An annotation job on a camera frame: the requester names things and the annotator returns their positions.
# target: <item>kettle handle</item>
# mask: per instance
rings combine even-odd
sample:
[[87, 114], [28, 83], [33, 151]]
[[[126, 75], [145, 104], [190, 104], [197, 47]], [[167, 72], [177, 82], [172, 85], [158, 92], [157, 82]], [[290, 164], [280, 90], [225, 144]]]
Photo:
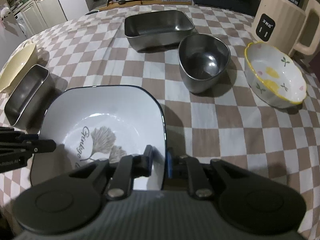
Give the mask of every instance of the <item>kettle handle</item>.
[[293, 46], [293, 49], [301, 52], [304, 55], [312, 55], [312, 54], [314, 54], [316, 52], [316, 49], [317, 49], [317, 47], [319, 45], [319, 41], [320, 41], [320, 22], [319, 22], [317, 30], [316, 30], [316, 33], [313, 36], [313, 39], [312, 39], [312, 42], [311, 42], [310, 46], [307, 47], [305, 45], [302, 45], [299, 42], [299, 40], [301, 38], [301, 35], [302, 35], [302, 32], [303, 32], [304, 28], [306, 27], [306, 23], [307, 23], [309, 14], [311, 12], [315, 12], [318, 15], [319, 19], [320, 19], [320, 4], [316, 0], [309, 0], [307, 8], [306, 8], [306, 20], [303, 23], [303, 26], [301, 28], [301, 31], [300, 31], [299, 35], [298, 35], [296, 44]]

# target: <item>stainless steel bowl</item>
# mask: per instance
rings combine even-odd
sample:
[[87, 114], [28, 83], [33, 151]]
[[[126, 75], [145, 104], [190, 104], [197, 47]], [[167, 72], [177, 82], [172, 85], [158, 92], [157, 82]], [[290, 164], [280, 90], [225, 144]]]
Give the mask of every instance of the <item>stainless steel bowl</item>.
[[124, 34], [136, 51], [179, 44], [194, 29], [188, 16], [178, 10], [141, 13], [124, 20]]
[[178, 53], [182, 81], [192, 93], [201, 93], [217, 83], [230, 60], [228, 46], [207, 34], [187, 36]]
[[55, 85], [49, 70], [34, 65], [10, 95], [4, 113], [11, 126], [28, 129]]

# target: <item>white ceramic bowl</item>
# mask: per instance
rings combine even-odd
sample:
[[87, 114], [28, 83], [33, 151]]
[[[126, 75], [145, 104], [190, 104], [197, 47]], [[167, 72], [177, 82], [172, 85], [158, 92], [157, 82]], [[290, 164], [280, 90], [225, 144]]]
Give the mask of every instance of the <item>white ceramic bowl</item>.
[[[39, 138], [53, 139], [57, 149], [34, 156], [32, 185], [97, 159], [115, 161], [125, 153], [143, 154], [150, 144], [155, 149], [151, 176], [136, 178], [133, 188], [160, 190], [162, 187], [166, 154], [164, 117], [159, 103], [140, 87], [93, 86], [67, 90], [48, 108]], [[111, 147], [117, 147], [113, 149], [118, 152], [113, 152]]]
[[5, 69], [0, 76], [0, 93], [11, 94], [30, 68], [37, 64], [37, 61], [36, 44], [27, 43], [5, 64]]
[[244, 55], [247, 82], [267, 104], [287, 108], [306, 98], [306, 82], [288, 55], [264, 42], [248, 44]]

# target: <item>checkered tablecloth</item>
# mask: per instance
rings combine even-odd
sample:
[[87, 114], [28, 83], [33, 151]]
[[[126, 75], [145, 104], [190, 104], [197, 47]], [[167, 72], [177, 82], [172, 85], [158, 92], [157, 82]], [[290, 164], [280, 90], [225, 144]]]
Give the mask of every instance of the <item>checkered tablecloth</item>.
[[[177, 9], [200, 33], [224, 41], [231, 61], [220, 83], [201, 95], [189, 93], [180, 73], [177, 49], [137, 53], [124, 36], [124, 19], [140, 12]], [[207, 163], [222, 158], [289, 185], [300, 192], [307, 213], [299, 232], [320, 237], [320, 84], [303, 69], [308, 96], [297, 108], [278, 110], [261, 101], [244, 75], [244, 49], [252, 41], [253, 18], [227, 10], [185, 5], [145, 5], [83, 16], [34, 36], [40, 57], [67, 88], [131, 84], [149, 91], [164, 110], [168, 147]], [[9, 123], [0, 99], [0, 125]], [[30, 164], [0, 174], [0, 204], [10, 222], [12, 202], [30, 187]]]

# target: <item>floral ceramic bowl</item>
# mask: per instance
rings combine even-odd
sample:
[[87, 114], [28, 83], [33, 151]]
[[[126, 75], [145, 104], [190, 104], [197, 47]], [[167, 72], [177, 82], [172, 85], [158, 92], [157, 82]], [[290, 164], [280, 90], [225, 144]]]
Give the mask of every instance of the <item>floral ceramic bowl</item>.
[[287, 108], [301, 104], [307, 85], [292, 59], [264, 42], [250, 43], [244, 51], [247, 82], [267, 104]]

